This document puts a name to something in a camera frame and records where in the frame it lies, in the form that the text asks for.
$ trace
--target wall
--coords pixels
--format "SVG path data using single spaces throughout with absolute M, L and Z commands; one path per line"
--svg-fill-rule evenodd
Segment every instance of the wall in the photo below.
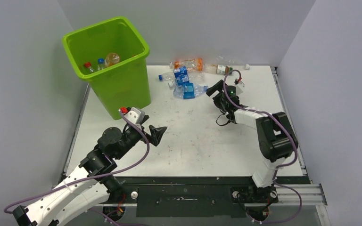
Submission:
M 362 1 L 317 0 L 278 74 L 332 225 L 362 225 Z
M 148 64 L 218 55 L 278 65 L 315 0 L 58 0 L 74 29 L 125 16 L 145 38 Z
M 0 0 L 0 225 L 63 170 L 85 92 L 61 44 L 70 31 L 55 0 Z

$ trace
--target table top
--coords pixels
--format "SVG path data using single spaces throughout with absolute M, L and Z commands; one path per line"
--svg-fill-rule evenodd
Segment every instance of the table top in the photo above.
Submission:
M 167 82 L 160 82 L 158 75 L 169 71 L 168 66 L 147 66 L 152 102 L 143 108 L 150 119 L 147 128 L 167 126 L 158 147 L 151 145 L 147 158 L 137 167 L 118 176 L 150 177 L 234 177 L 251 176 L 262 164 L 257 131 L 244 125 L 228 124 L 220 127 L 215 120 L 221 114 L 211 97 L 203 95 L 195 99 L 181 100 L 173 97 Z M 233 84 L 236 74 L 227 78 Z M 242 71 L 245 83 L 239 95 L 244 105 L 276 113 L 283 111 L 276 84 L 269 66 L 251 66 Z M 205 74 L 205 83 L 212 86 L 223 75 Z M 113 120 L 91 90 L 79 125 L 71 153 L 69 174 L 85 158 L 102 136 L 105 129 L 123 129 L 123 120 Z M 122 159 L 116 160 L 123 169 L 134 164 L 145 153 L 146 145 L 139 142 Z M 302 176 L 299 161 L 278 172 L 279 176 Z

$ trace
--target green bin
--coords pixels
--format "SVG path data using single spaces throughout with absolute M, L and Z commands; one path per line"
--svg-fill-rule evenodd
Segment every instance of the green bin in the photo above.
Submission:
M 120 119 L 120 107 L 150 104 L 145 60 L 149 46 L 127 18 L 118 16 L 84 27 L 62 41 L 75 73 L 90 84 L 113 119 Z M 94 73 L 84 68 L 91 62 L 96 69 L 98 59 L 111 52 L 120 56 L 119 63 Z

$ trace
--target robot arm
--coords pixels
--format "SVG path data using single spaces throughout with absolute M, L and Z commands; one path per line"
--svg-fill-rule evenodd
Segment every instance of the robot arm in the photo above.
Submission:
M 260 151 L 262 154 L 263 164 L 253 174 L 252 178 L 256 187 L 268 187 L 273 184 L 273 176 L 276 167 L 281 165 L 286 158 L 293 153 L 293 148 L 288 137 L 282 132 L 279 126 L 266 115 L 256 113 L 253 108 L 241 105 L 237 96 L 235 86 L 226 85 L 226 90 L 223 90 L 224 81 L 220 80 L 214 86 L 207 89 L 208 96 L 213 95 L 216 91 L 219 93 L 213 97 L 214 105 L 226 115 L 229 122 L 235 124 L 247 125 L 257 130 L 259 139 Z M 227 92 L 230 99 L 238 106 L 250 109 L 245 111 L 236 108 L 232 105 L 225 96 Z M 289 123 L 288 117 L 284 112 L 272 114 L 279 123 L 288 131 L 293 138 L 297 147 L 297 139 Z
M 138 108 L 122 108 L 124 117 L 137 126 L 148 139 L 157 146 L 167 127 L 149 126 L 150 135 L 144 132 L 142 124 L 149 118 Z M 63 187 L 38 201 L 26 206 L 18 206 L 13 215 L 19 226 L 61 226 L 86 211 L 90 207 L 107 201 L 109 195 L 120 197 L 122 186 L 110 173 L 117 167 L 113 159 L 121 159 L 142 135 L 133 127 L 111 127 L 103 132 L 98 144 L 87 154 L 80 165 L 58 186 Z

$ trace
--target red bottle cap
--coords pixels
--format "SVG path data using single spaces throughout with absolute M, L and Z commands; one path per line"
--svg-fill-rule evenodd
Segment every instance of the red bottle cap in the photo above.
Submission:
M 126 114 L 128 112 L 127 108 L 122 107 L 120 108 L 121 113 Z

